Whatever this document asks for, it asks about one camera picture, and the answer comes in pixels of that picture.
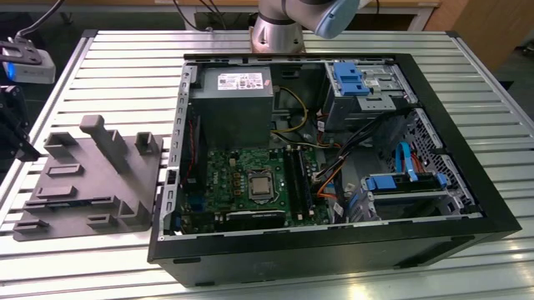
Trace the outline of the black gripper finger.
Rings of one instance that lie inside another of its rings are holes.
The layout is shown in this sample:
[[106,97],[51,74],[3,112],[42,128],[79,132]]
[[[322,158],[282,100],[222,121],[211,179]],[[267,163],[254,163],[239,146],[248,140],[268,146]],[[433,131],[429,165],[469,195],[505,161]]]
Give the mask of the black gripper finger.
[[1,86],[1,159],[32,162],[40,158],[40,152],[30,142],[30,126],[22,88]]

